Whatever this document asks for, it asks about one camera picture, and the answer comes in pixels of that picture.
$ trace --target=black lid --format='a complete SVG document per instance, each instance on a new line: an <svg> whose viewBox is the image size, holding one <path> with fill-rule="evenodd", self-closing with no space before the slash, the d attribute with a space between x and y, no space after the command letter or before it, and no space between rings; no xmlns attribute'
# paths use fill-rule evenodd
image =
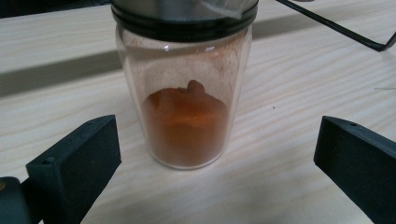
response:
<svg viewBox="0 0 396 224"><path fill-rule="evenodd" d="M164 41L198 42L245 29L256 18L258 2L247 1L242 6L240 19L214 10L205 0L113 0L111 8L115 20L137 35Z"/></svg>

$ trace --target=black object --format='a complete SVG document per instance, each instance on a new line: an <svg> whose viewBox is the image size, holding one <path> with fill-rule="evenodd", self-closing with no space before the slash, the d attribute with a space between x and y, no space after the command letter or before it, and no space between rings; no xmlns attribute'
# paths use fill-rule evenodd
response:
<svg viewBox="0 0 396 224"><path fill-rule="evenodd" d="M394 43L396 42L396 33L390 38L390 40L388 41L387 44L385 44L385 45L379 44L379 43L376 43L373 40L368 39L362 35L356 34L355 32L350 31L347 28L345 28L333 21L329 21L329 20L319 16L318 14L315 14L303 7L299 7L298 5L292 3L288 0L276 0L276 1L304 14L305 16L313 19L314 21L318 21L318 22L322 23L323 25L334 29L334 31L336 31L342 35L346 35L347 37L349 37L355 41L358 41L359 43L363 44L366 47L369 47L370 49L374 49L376 51L383 51L383 50L386 50L386 49L389 49L390 47L392 47L394 45Z"/></svg>
<svg viewBox="0 0 396 224"><path fill-rule="evenodd" d="M259 0L244 8L240 20L209 9L196 0L112 0L114 19L144 37L198 42L232 35L253 23Z"/></svg>
<svg viewBox="0 0 396 224"><path fill-rule="evenodd" d="M374 223L396 223L396 143L323 117L314 162Z"/></svg>
<svg viewBox="0 0 396 224"><path fill-rule="evenodd" d="M120 163L115 116L92 119L29 162L22 189L0 178L0 223L80 223Z"/></svg>

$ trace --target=light wood surface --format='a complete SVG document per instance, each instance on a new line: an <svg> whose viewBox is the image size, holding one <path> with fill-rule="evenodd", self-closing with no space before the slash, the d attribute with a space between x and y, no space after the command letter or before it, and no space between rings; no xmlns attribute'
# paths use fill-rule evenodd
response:
<svg viewBox="0 0 396 224"><path fill-rule="evenodd" d="M396 1L300 3L385 43ZM109 6L0 20L0 176L115 114L122 164L82 223L371 223L313 163L321 117L396 140L396 47L378 53L261 0L231 144L195 171L145 149Z"/></svg>

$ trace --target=spice jar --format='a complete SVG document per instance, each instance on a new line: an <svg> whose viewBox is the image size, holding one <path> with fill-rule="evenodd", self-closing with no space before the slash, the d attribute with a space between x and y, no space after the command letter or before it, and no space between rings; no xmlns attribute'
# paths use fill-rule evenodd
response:
<svg viewBox="0 0 396 224"><path fill-rule="evenodd" d="M194 169L227 147L257 2L241 17L200 0L114 0L120 60L148 149Z"/></svg>

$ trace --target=wood grain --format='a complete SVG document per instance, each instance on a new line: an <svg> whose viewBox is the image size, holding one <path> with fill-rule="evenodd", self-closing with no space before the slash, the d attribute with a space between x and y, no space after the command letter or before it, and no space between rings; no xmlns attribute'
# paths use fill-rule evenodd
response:
<svg viewBox="0 0 396 224"><path fill-rule="evenodd" d="M298 3L385 43L396 2ZM115 114L122 164L83 223L371 223L313 163L321 117L396 140L396 48L378 53L260 1L231 142L181 172L145 149L109 6L0 20L0 176L88 119Z"/></svg>

